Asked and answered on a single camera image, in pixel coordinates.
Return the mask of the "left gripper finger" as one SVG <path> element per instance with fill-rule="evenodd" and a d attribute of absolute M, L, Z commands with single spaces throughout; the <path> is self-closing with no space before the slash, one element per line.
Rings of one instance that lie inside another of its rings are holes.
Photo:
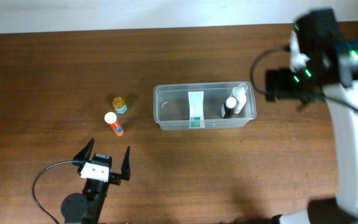
<path fill-rule="evenodd" d="M 80 161 L 80 162 L 88 162 L 93 146 L 94 146 L 94 138 L 91 138 L 88 144 L 79 153 L 76 154 L 73 160 Z"/>
<path fill-rule="evenodd" d="M 130 180 L 131 178 L 131 166 L 130 166 L 130 149 L 128 146 L 121 166 L 121 179 Z"/>

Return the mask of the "clear white spray bottle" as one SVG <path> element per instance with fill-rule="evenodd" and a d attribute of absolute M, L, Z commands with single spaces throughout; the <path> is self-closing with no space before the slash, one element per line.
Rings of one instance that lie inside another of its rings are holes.
<path fill-rule="evenodd" d="M 248 86 L 245 83 L 241 83 L 239 86 L 234 87 L 231 91 L 231 96 L 236 99 L 236 105 L 234 107 L 234 113 L 239 114 L 244 107 L 247 96 L 246 93 L 248 91 Z"/>

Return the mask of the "small gold-lid jar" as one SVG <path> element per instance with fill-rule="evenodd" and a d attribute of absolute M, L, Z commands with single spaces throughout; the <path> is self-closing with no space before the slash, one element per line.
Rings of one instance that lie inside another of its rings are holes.
<path fill-rule="evenodd" d="M 127 105 L 123 98 L 116 97 L 112 101 L 112 106 L 116 113 L 123 114 L 127 111 Z"/>

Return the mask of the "dark bottle white cap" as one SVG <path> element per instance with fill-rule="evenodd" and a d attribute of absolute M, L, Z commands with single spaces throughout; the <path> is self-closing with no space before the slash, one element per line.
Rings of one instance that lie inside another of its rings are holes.
<path fill-rule="evenodd" d="M 236 99 L 232 96 L 223 103 L 221 107 L 221 117 L 223 119 L 230 118 L 234 114 L 236 103 Z"/>

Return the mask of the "white green tube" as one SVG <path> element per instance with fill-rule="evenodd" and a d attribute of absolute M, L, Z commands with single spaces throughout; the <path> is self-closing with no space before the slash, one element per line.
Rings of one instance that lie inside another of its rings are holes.
<path fill-rule="evenodd" d="M 189 91 L 189 128 L 204 128 L 203 91 Z"/>

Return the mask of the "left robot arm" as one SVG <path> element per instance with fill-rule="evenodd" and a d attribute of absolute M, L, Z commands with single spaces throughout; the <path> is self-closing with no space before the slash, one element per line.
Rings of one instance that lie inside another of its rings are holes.
<path fill-rule="evenodd" d="M 94 139 L 73 158 L 78 166 L 77 173 L 85 179 L 81 193 L 68 195 L 62 202 L 61 213 L 65 223 L 94 224 L 99 221 L 104 201 L 110 185 L 120 185 L 130 180 L 130 148 L 122 162 L 119 174 L 111 172 L 112 157 L 104 154 L 92 154 Z"/>

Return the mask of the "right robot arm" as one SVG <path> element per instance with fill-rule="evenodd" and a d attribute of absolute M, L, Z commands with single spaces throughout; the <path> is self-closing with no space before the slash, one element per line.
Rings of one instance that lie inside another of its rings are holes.
<path fill-rule="evenodd" d="M 324 102 L 333 123 L 338 190 L 333 198 L 313 199 L 299 212 L 277 215 L 274 223 L 358 223 L 358 40 L 339 29 L 331 8 L 295 20 L 290 66 L 269 70 L 268 101 L 299 100 L 302 107 Z"/>

